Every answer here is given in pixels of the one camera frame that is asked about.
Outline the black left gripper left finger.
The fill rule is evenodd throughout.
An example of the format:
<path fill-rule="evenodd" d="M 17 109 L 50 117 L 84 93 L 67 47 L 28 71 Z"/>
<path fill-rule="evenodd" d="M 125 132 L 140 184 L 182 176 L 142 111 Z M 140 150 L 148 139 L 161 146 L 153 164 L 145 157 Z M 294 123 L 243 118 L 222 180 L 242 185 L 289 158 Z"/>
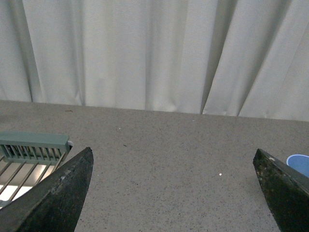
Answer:
<path fill-rule="evenodd" d="M 72 232 L 88 192 L 94 158 L 87 147 L 0 211 L 2 232 Z"/>

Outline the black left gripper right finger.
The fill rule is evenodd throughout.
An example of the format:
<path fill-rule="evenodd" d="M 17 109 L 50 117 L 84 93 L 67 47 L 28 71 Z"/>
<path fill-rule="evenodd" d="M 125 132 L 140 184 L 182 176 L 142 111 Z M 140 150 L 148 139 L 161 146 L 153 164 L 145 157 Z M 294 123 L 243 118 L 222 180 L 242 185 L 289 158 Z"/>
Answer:
<path fill-rule="evenodd" d="M 262 149 L 257 149 L 253 165 L 280 231 L 307 232 L 309 178 Z"/>

